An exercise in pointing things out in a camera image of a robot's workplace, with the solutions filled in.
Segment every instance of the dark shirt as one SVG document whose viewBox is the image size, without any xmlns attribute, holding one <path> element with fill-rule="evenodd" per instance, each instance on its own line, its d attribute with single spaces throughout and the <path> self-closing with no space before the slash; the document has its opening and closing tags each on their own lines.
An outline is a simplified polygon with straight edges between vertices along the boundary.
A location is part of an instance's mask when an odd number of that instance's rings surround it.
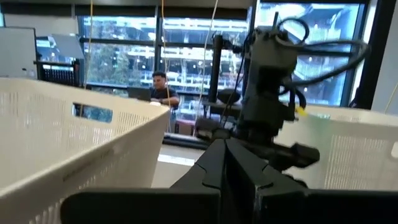
<svg viewBox="0 0 398 224">
<path fill-rule="evenodd" d="M 175 90 L 169 88 L 169 95 L 170 97 L 178 97 L 178 94 Z M 167 89 L 164 88 L 163 90 L 157 90 L 155 88 L 150 88 L 150 97 L 155 99 L 167 99 Z"/>
</svg>

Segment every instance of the white plastic basket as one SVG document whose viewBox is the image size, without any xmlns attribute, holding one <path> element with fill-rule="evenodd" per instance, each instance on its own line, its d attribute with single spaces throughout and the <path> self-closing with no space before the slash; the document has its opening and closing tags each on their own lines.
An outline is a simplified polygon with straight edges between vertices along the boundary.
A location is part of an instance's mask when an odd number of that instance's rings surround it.
<svg viewBox="0 0 398 224">
<path fill-rule="evenodd" d="M 285 123 L 275 142 L 318 148 L 320 161 L 287 172 L 313 189 L 398 190 L 398 117 L 309 106 L 317 116 Z"/>
<path fill-rule="evenodd" d="M 110 123 L 73 104 L 112 110 Z M 0 79 L 0 223 L 59 223 L 85 187 L 150 187 L 169 109 L 51 83 Z"/>
</svg>

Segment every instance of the desk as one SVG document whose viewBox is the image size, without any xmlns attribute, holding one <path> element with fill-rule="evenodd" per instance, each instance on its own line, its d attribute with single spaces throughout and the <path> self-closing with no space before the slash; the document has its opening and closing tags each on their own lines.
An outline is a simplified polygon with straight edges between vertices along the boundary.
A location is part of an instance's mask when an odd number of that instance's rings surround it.
<svg viewBox="0 0 398 224">
<path fill-rule="evenodd" d="M 202 104 L 203 104 L 203 116 L 205 118 L 207 117 L 208 107 L 210 108 L 210 117 L 212 114 L 222 115 L 226 107 L 226 104 L 221 102 L 220 100 L 218 100 L 216 103 L 204 101 Z M 228 111 L 226 111 L 224 115 L 233 116 L 235 119 L 238 119 L 241 110 L 242 110 L 242 104 L 240 101 L 238 101 L 237 103 L 234 103 L 231 106 L 231 109 L 228 109 Z"/>
</svg>

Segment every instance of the yellow tag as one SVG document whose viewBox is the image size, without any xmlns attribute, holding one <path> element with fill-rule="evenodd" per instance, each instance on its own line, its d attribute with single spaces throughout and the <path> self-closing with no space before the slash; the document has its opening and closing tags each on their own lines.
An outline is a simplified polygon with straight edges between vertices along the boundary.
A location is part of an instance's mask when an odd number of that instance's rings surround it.
<svg viewBox="0 0 398 224">
<path fill-rule="evenodd" d="M 299 106 L 298 108 L 296 108 L 296 111 L 297 111 L 297 113 L 298 113 L 299 115 L 301 115 L 301 116 L 306 116 L 306 115 L 307 115 L 307 113 L 304 111 L 304 109 L 303 109 L 301 106 Z"/>
</svg>

